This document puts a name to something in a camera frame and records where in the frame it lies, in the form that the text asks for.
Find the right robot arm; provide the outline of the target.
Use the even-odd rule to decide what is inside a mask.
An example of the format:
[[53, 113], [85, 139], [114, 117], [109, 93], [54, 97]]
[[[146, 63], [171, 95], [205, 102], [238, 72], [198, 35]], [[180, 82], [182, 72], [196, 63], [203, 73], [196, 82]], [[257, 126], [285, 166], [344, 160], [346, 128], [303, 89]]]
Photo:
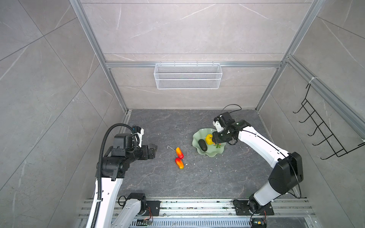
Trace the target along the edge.
[[302, 158], [297, 152], [289, 153], [259, 134], [248, 122], [224, 120], [219, 116], [213, 121], [216, 131], [212, 141], [228, 143], [241, 141], [258, 153], [272, 168], [266, 184], [249, 197], [248, 208], [260, 214], [264, 207], [279, 196], [285, 195], [304, 179]]

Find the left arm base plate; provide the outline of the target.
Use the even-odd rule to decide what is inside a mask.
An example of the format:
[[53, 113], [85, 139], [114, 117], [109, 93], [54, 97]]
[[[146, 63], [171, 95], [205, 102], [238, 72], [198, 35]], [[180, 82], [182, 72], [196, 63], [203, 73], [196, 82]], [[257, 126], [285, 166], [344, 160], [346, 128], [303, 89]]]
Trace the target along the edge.
[[141, 210], [137, 214], [137, 216], [158, 216], [160, 213], [160, 205], [161, 201], [159, 200], [147, 200], [146, 202], [142, 202], [141, 204]]

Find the yellow fruit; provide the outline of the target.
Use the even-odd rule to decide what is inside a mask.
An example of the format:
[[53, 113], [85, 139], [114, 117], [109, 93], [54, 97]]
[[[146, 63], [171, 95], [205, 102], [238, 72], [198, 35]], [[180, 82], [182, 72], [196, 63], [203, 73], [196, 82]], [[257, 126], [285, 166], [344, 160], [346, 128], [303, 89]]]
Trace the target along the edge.
[[212, 134], [208, 134], [205, 138], [205, 142], [207, 145], [214, 145], [213, 142], [213, 135]]

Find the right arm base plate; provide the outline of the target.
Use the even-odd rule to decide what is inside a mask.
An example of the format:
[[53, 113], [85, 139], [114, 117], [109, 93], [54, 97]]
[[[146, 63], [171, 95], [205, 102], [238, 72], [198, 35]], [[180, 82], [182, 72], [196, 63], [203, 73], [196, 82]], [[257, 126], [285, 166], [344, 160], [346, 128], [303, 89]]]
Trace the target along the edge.
[[249, 216], [249, 215], [274, 215], [274, 211], [271, 203], [267, 203], [264, 206], [259, 205], [255, 200], [233, 200], [233, 205], [237, 216]]

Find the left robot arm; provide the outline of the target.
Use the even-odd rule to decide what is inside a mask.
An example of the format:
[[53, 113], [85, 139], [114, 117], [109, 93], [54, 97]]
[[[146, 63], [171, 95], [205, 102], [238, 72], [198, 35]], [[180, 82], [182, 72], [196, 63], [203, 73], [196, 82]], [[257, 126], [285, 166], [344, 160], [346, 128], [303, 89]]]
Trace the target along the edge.
[[154, 159], [157, 146], [143, 145], [143, 129], [135, 135], [117, 134], [98, 163], [96, 189], [86, 227], [88, 228], [128, 228], [136, 216], [146, 216], [152, 221], [152, 211], [147, 205], [144, 193], [131, 193], [123, 202], [122, 210], [112, 219], [118, 192], [130, 164], [137, 160]]

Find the dark avocado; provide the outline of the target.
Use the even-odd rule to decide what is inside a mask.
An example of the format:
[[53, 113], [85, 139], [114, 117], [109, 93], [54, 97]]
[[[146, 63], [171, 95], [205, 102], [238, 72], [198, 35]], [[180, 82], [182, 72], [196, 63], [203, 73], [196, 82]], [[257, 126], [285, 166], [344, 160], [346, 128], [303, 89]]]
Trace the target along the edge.
[[207, 146], [207, 143], [204, 139], [200, 139], [198, 141], [198, 144], [199, 144], [199, 147], [200, 149], [203, 151], [203, 152], [206, 152], [208, 150], [208, 146]]

